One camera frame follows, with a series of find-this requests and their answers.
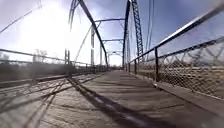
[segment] metal railing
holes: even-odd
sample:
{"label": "metal railing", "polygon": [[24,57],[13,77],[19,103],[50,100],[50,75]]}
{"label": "metal railing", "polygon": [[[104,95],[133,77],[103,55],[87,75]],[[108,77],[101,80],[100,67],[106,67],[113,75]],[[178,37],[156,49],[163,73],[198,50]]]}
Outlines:
{"label": "metal railing", "polygon": [[162,46],[222,13],[224,3],[197,17],[159,45],[126,64],[125,70],[156,82],[224,98],[224,33],[219,38],[160,55]]}
{"label": "metal railing", "polygon": [[4,84],[7,81],[26,81],[26,79],[28,81],[41,81],[41,78],[50,80],[51,77],[56,79],[55,76],[61,78],[68,75],[84,75],[108,70],[103,65],[91,65],[6,49],[0,49],[0,53],[2,54],[0,58],[0,82]]}

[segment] sky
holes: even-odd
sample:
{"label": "sky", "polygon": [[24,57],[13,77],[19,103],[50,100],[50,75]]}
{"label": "sky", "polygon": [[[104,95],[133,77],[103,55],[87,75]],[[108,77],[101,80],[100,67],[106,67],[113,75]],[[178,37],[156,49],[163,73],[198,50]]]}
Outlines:
{"label": "sky", "polygon": [[[149,7],[152,0],[138,0],[141,18],[143,46],[146,47]],[[154,17],[151,48],[161,40],[208,11],[222,0],[154,0]],[[84,0],[95,20],[124,18],[126,0]],[[0,34],[0,48],[34,53],[35,49],[46,50],[48,56],[63,58],[64,49],[71,51],[73,60],[87,33],[90,22],[78,6],[74,15],[73,28],[70,31],[68,14],[71,0],[0,0],[0,31],[18,17],[32,13]],[[211,21],[202,24],[159,50],[160,54],[202,43],[223,35],[223,13]],[[131,58],[136,57],[136,38],[134,22],[129,21]],[[99,27],[103,40],[122,39],[123,29],[119,22],[104,22]],[[78,61],[90,63],[90,34],[81,50]],[[99,63],[99,41],[95,36],[95,63]],[[107,51],[121,51],[119,42],[107,42]],[[9,54],[10,58],[31,59]],[[121,64],[121,57],[110,56],[110,63]]]}

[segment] bridge walkway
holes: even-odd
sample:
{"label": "bridge walkway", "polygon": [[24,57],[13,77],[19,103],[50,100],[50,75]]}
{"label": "bridge walkway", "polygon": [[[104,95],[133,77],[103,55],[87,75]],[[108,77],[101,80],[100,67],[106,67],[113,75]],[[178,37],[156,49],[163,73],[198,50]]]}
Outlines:
{"label": "bridge walkway", "polygon": [[1,128],[224,126],[221,117],[123,71],[1,89],[0,94]]}

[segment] chain-link fence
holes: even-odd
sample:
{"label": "chain-link fence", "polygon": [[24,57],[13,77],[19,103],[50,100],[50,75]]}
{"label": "chain-link fence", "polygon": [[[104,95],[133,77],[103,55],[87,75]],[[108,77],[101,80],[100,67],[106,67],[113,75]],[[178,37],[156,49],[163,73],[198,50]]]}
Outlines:
{"label": "chain-link fence", "polygon": [[219,38],[200,42],[191,47],[171,53],[158,53],[158,50],[164,50],[165,44],[171,43],[177,37],[183,38],[183,35],[190,35],[189,33],[192,33],[190,30],[222,13],[223,8],[224,4],[220,4],[208,13],[197,17],[156,47],[129,62],[126,69],[131,68],[128,71],[147,76],[157,82],[224,98],[224,33],[219,31],[217,33],[221,35]]}

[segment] sunlight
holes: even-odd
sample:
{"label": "sunlight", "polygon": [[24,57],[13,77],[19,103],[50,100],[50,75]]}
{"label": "sunlight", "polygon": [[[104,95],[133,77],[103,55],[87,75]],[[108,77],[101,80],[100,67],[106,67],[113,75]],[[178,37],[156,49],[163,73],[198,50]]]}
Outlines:
{"label": "sunlight", "polygon": [[25,51],[46,50],[49,53],[65,49],[69,36],[67,12],[51,3],[26,17],[19,29],[19,44]]}

